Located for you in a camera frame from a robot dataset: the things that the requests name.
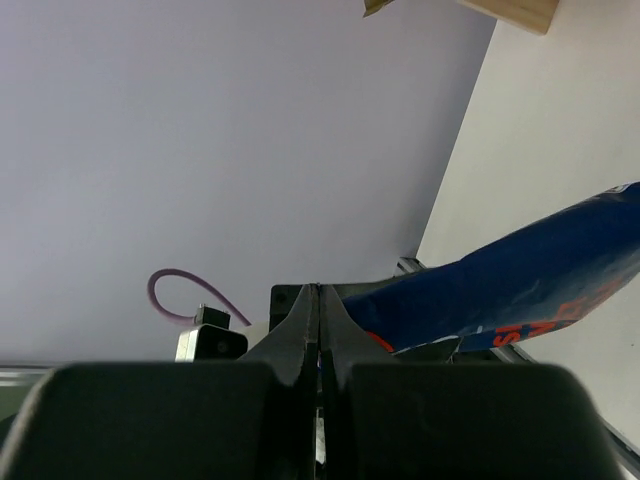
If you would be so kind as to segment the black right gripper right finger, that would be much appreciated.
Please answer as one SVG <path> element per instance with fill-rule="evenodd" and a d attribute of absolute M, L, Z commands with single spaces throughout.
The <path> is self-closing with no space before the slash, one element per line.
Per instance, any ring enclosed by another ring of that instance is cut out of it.
<path fill-rule="evenodd" d="M 402 363 L 320 318 L 331 479 L 618 479 L 585 389 L 552 365 Z"/>

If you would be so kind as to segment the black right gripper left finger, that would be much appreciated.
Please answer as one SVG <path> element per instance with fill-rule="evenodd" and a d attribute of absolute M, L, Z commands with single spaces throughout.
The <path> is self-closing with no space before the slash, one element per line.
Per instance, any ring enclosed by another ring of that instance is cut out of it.
<path fill-rule="evenodd" d="M 236 360 L 57 369 L 1 451 L 5 479 L 311 479 L 319 292 Z"/>

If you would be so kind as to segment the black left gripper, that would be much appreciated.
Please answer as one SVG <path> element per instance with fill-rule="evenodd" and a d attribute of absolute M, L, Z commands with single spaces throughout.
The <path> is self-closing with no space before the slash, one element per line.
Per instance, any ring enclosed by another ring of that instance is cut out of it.
<path fill-rule="evenodd" d="M 368 296 L 391 283 L 394 280 L 331 285 L 275 285 L 271 288 L 270 297 L 269 344 L 305 345 L 308 339 L 315 344 L 328 291 L 331 291 L 330 310 L 338 312 L 338 316 L 345 317 L 353 324 L 342 301 L 353 296 Z"/>

